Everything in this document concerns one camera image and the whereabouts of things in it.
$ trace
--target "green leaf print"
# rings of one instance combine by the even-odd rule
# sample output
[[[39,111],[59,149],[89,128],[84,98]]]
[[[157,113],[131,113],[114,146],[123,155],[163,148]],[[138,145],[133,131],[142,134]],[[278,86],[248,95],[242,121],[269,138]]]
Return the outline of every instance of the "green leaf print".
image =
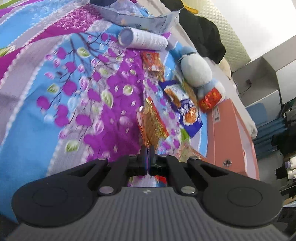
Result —
[[[118,57],[116,58],[116,60],[117,60],[117,61],[122,61],[123,58],[122,58],[121,56],[118,56]]]
[[[99,113],[99,108],[96,106],[96,105],[92,105],[92,107],[91,107],[91,111],[94,113],[94,114],[97,114],[97,113]]]
[[[59,87],[56,84],[52,84],[47,88],[47,92],[56,94],[59,91]]]
[[[78,48],[77,53],[81,58],[88,58],[89,56],[91,56],[89,52],[83,47]]]
[[[122,89],[124,95],[131,95],[133,93],[133,87],[131,85],[125,85]]]
[[[12,51],[14,51],[14,49],[15,49],[14,45],[8,46],[8,47],[5,47],[5,48],[0,48],[0,57],[11,53]]]
[[[130,73],[131,73],[132,75],[136,75],[136,71],[135,71],[134,69],[131,69],[131,70],[130,70]]]
[[[65,147],[66,152],[77,151],[79,148],[79,142],[77,140],[68,141]]]
[[[101,76],[108,76],[109,72],[105,68],[100,68],[99,73]]]
[[[103,90],[101,93],[101,99],[111,109],[113,106],[113,95],[108,90]]]

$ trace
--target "black jacket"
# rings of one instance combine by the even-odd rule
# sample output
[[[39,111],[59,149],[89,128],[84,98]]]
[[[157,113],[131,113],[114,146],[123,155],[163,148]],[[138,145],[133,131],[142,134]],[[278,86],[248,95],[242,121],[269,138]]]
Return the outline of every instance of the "black jacket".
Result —
[[[181,0],[160,0],[169,10],[178,11],[183,8]],[[217,26],[204,17],[195,16],[183,8],[180,11],[179,23],[193,42],[202,57],[209,57],[219,64],[226,50],[221,43]]]

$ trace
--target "pink box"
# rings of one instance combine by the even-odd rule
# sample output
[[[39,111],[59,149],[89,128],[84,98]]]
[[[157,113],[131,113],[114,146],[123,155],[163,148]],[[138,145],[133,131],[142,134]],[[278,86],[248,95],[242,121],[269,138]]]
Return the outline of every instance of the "pink box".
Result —
[[[230,99],[208,112],[207,131],[207,162],[259,180],[253,141]]]

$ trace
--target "orange candy wrapper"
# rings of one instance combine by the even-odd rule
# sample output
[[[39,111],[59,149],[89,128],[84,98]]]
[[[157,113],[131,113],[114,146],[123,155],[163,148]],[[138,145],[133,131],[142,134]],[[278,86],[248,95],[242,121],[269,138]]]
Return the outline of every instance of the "orange candy wrapper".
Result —
[[[141,51],[141,56],[143,60],[143,68],[148,70],[154,76],[156,76],[159,81],[165,81],[165,69],[160,60],[159,53]]]

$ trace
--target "white plush toy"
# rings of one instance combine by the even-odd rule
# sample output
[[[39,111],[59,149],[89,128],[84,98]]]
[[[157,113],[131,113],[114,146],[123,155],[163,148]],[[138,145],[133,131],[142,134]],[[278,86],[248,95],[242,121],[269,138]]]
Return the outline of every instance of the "white plush toy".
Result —
[[[197,99],[203,112],[225,100],[222,83],[213,79],[212,70],[205,59],[193,48],[183,47],[179,59],[183,76],[188,84],[197,89]]]

